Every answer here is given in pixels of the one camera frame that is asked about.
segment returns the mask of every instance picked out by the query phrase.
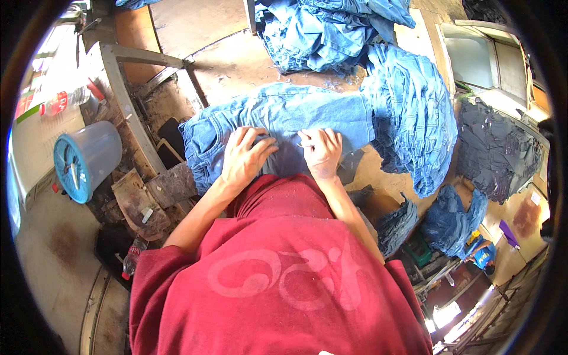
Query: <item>purple cloth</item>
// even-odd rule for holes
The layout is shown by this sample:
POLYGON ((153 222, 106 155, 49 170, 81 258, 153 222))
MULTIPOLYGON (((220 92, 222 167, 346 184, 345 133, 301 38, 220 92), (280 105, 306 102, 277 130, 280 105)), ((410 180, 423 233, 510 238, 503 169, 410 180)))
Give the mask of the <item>purple cloth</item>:
POLYGON ((517 241, 517 238, 515 238, 515 235, 507 225, 507 222, 501 220, 501 223, 499 223, 499 228, 501 228, 501 230, 505 234, 505 238, 507 238, 507 241, 512 247, 519 247, 519 248, 521 247, 519 245, 519 242, 517 241))

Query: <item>stack of denim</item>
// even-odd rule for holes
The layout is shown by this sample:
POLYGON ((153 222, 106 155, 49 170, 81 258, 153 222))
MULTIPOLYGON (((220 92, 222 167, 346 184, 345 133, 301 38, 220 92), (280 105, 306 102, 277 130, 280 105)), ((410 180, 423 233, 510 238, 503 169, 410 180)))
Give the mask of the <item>stack of denim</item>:
POLYGON ((284 82, 263 85, 226 104, 206 107, 179 125, 200 195, 221 175, 227 140, 240 126, 264 127, 276 138, 279 150, 270 155, 261 173, 280 177, 307 171, 303 148, 298 146, 302 128, 330 127, 340 132, 346 154, 375 139, 369 104, 359 92, 338 94, 284 82))
POLYGON ((385 258, 390 257, 400 248, 418 222, 416 204, 407 199, 403 193, 400 194, 404 198, 400 208, 375 222, 375 229, 379 234, 379 250, 385 258))
POLYGON ((480 98, 475 104, 462 104, 460 119, 456 174, 503 204, 539 170, 542 145, 514 119, 499 114, 480 98))
POLYGON ((465 212, 456 189, 444 185, 426 211, 420 231, 431 248, 464 260, 473 249, 464 250, 463 247, 485 217, 487 203, 487 196, 474 189, 469 211, 465 212))
POLYGON ((414 28, 408 0, 260 0, 258 34, 281 70, 353 73, 365 44, 393 42, 394 23, 414 28))
POLYGON ((450 94, 430 59, 394 45, 368 46, 360 91, 373 111, 371 145, 388 173, 410 172, 420 198, 440 186, 458 130, 450 94))

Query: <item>water bottle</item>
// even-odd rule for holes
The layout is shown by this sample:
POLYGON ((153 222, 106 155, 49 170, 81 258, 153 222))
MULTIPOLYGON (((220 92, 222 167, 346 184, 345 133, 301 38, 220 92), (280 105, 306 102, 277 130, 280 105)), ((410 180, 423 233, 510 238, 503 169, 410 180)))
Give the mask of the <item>water bottle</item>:
POLYGON ((128 254, 124 261, 122 262, 122 278, 129 280, 130 276, 134 274, 136 270, 136 264, 138 264, 138 257, 140 252, 143 252, 148 247, 148 242, 146 242, 141 236, 136 236, 134 243, 128 248, 128 254))
POLYGON ((55 116, 63 112, 68 106, 79 106, 87 102, 91 97, 91 90, 86 86, 81 86, 73 91, 62 91, 57 93, 51 100, 42 103, 39 107, 40 115, 55 116))

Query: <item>hand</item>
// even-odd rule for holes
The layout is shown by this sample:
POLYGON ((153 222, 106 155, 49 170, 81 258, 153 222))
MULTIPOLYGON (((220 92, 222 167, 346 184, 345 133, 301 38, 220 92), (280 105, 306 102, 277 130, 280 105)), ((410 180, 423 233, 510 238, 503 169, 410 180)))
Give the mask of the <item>hand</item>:
POLYGON ((335 169, 341 157, 341 133, 333 133, 331 128, 325 131, 302 130, 298 132, 302 138, 304 158, 316 182, 323 182, 336 176, 335 169))
POLYGON ((229 136, 219 179, 235 196, 255 178, 268 156, 278 150, 272 145, 276 142, 272 137, 259 141, 251 148, 258 135, 267 134, 264 128, 239 127, 229 136))

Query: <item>person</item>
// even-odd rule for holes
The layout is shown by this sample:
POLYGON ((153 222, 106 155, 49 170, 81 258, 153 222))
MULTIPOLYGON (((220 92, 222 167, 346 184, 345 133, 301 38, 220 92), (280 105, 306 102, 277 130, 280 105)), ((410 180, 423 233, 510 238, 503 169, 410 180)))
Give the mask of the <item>person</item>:
POLYGON ((472 261, 473 264, 482 269, 487 276, 493 275, 495 272, 495 256, 497 255, 495 245, 482 236, 477 244, 477 247, 471 251, 465 261, 472 261))
POLYGON ((221 176, 140 254, 132 353, 431 354, 402 263, 385 262, 335 173, 341 134, 298 132, 313 179, 257 177, 278 149, 253 145, 266 134, 231 133, 221 176))

